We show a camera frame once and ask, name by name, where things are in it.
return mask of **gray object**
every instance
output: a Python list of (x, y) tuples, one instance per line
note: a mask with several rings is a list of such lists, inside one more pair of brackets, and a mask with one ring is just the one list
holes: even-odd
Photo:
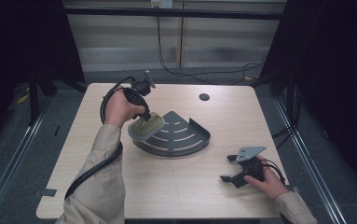
[(158, 133), (146, 141), (133, 141), (134, 145), (162, 157), (183, 157), (208, 146), (210, 133), (193, 119), (187, 122), (173, 111), (163, 118), (165, 125)]
[(241, 147), (236, 161), (248, 161), (265, 149), (266, 147)]

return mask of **beige shirt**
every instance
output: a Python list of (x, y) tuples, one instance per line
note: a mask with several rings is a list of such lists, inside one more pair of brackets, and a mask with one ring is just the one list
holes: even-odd
[[(104, 124), (78, 176), (109, 158), (117, 150), (120, 129)], [(122, 178), (122, 155), (87, 179), (64, 202), (64, 213), (56, 223), (124, 224), (125, 187)], [(293, 223), (317, 223), (297, 193), (276, 199), (277, 209)]]

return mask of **person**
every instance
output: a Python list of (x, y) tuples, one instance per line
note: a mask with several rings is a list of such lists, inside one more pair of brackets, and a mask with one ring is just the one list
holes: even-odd
[[(98, 131), (91, 152), (78, 176), (117, 152), (124, 123), (134, 115), (144, 112), (143, 106), (133, 105), (127, 101), (123, 90), (116, 91), (107, 103), (104, 124)], [(244, 178), (249, 184), (262, 190), (271, 200), (275, 200), (279, 211), (290, 222), (316, 223), (301, 197), (289, 192), (268, 167), (264, 171), (264, 182), (251, 176)], [(123, 224), (125, 223), (124, 202), (122, 155), (119, 155), (111, 164), (82, 183), (64, 201), (63, 213), (56, 223)]]

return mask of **round hole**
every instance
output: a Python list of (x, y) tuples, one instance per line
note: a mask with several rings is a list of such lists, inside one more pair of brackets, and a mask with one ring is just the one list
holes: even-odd
[(202, 93), (200, 96), (199, 96), (200, 100), (202, 101), (208, 101), (210, 100), (210, 95), (207, 94), (207, 93)]

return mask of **tabletop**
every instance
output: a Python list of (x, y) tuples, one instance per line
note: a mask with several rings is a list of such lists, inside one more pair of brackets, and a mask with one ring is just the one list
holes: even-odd
[[(36, 214), (53, 219), (62, 214), (64, 194), (84, 164), (102, 123), (100, 104), (114, 86), (90, 84), (50, 177)], [(209, 100), (201, 100), (201, 94)], [(159, 84), (145, 96), (151, 112), (161, 116), (175, 112), (193, 119), (210, 134), (209, 145), (194, 154), (165, 158), (139, 149), (122, 128), (123, 179), (126, 187), (125, 216), (130, 219), (159, 218), (269, 218), (279, 217), (271, 200), (253, 186), (236, 189), (220, 175), (236, 175), (238, 164), (228, 155), (240, 147), (265, 146), (260, 153), (274, 161), (284, 176), (254, 89), (245, 86)]]

